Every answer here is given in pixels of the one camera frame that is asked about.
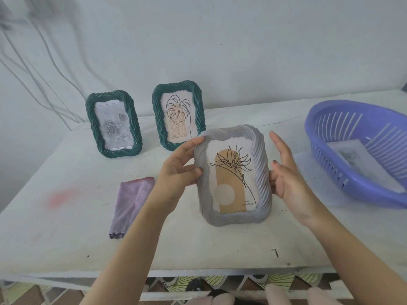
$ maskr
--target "frame border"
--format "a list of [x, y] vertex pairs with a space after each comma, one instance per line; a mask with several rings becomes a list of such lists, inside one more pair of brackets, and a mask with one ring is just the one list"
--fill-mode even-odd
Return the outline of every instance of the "frame border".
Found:
[[[94, 107], [97, 102], [107, 102], [109, 100], [119, 100], [125, 104], [125, 111], [129, 117], [130, 132], [133, 136], [133, 148], [111, 151], [105, 148], [105, 140], [100, 132], [99, 119], [96, 116]], [[90, 128], [96, 141], [99, 152], [107, 158], [117, 158], [122, 156], [135, 156], [143, 148], [143, 139], [141, 138], [140, 125], [138, 123], [137, 113], [134, 109], [134, 102], [131, 96], [122, 90], [116, 90], [108, 93], [92, 93], [88, 96], [86, 102], [86, 112], [90, 121]]]
[[172, 143], [167, 140], [168, 133], [164, 123], [164, 111], [161, 107], [161, 97], [164, 93], [173, 93], [177, 91], [189, 91], [192, 93], [192, 103], [195, 106], [195, 124], [198, 135], [206, 130], [204, 105], [202, 104], [202, 91], [198, 85], [190, 80], [182, 82], [159, 84], [153, 91], [153, 109], [155, 113], [155, 124], [157, 125], [161, 145], [167, 150], [173, 151], [183, 142]]
[[[203, 143], [195, 147], [195, 165], [202, 167], [202, 175], [197, 180], [199, 209], [205, 220], [214, 226], [229, 224], [260, 223], [272, 210], [272, 188], [269, 182], [269, 169], [264, 136], [260, 131], [248, 124], [229, 128], [206, 130], [201, 134], [205, 137]], [[252, 140], [252, 158], [256, 169], [255, 184], [259, 193], [257, 208], [253, 211], [222, 214], [213, 210], [213, 197], [209, 190], [209, 164], [206, 158], [206, 148], [212, 140], [224, 141], [229, 138], [244, 137]]]

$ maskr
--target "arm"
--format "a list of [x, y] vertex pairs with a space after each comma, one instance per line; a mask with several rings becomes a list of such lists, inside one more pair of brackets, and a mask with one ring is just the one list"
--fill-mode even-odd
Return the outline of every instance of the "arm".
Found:
[[319, 201], [299, 173], [291, 150], [270, 132], [282, 165], [273, 161], [270, 183], [294, 217], [317, 237], [333, 267], [361, 305], [407, 304], [407, 283], [351, 234]]
[[194, 165], [184, 166], [193, 157], [193, 148], [202, 141], [202, 137], [187, 141], [164, 162], [143, 208], [82, 305], [138, 303], [164, 221], [177, 206], [185, 187], [196, 183], [202, 173]]

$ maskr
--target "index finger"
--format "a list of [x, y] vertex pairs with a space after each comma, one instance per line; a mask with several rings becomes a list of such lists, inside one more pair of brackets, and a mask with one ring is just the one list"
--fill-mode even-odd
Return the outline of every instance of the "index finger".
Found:
[[278, 152], [280, 152], [281, 163], [292, 171], [298, 172], [293, 154], [291, 153], [291, 149], [288, 147], [288, 145], [273, 131], [269, 133], [269, 136], [276, 145]]
[[176, 150], [170, 155], [170, 158], [178, 158], [179, 160], [184, 160], [186, 159], [185, 156], [189, 157], [187, 161], [189, 161], [193, 157], [193, 153], [187, 154], [189, 150], [197, 146], [198, 144], [201, 144], [205, 140], [204, 137], [196, 137], [192, 138], [191, 140], [188, 140], [181, 144]]

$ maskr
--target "purple cloth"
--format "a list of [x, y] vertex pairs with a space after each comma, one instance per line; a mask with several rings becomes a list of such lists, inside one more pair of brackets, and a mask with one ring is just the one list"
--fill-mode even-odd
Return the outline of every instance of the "purple cloth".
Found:
[[111, 239], [120, 239], [125, 236], [154, 184], [153, 177], [120, 183], [113, 221], [109, 230]]

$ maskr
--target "table surface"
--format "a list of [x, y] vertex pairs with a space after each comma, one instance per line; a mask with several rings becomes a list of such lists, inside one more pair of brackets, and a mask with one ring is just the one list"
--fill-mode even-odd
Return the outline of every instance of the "table surface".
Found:
[[[271, 163], [279, 155], [268, 132], [277, 132], [293, 153], [308, 151], [304, 121], [309, 109], [335, 98], [378, 104], [407, 114], [407, 94], [384, 91], [208, 109], [206, 126], [247, 123], [257, 127], [265, 135]], [[0, 214], [0, 272], [90, 277], [104, 269], [121, 242], [108, 235], [120, 182], [156, 178], [170, 154], [160, 145], [155, 117], [140, 117], [139, 122], [143, 149], [135, 157], [102, 156], [89, 123], [69, 133]], [[331, 210], [390, 266], [397, 269], [407, 265], [407, 210], [361, 203]], [[324, 266], [330, 262], [318, 241], [276, 196], [263, 223], [214, 227], [201, 216], [197, 189], [192, 186], [165, 221], [150, 275], [185, 274], [180, 270], [204, 275], [219, 269]]]

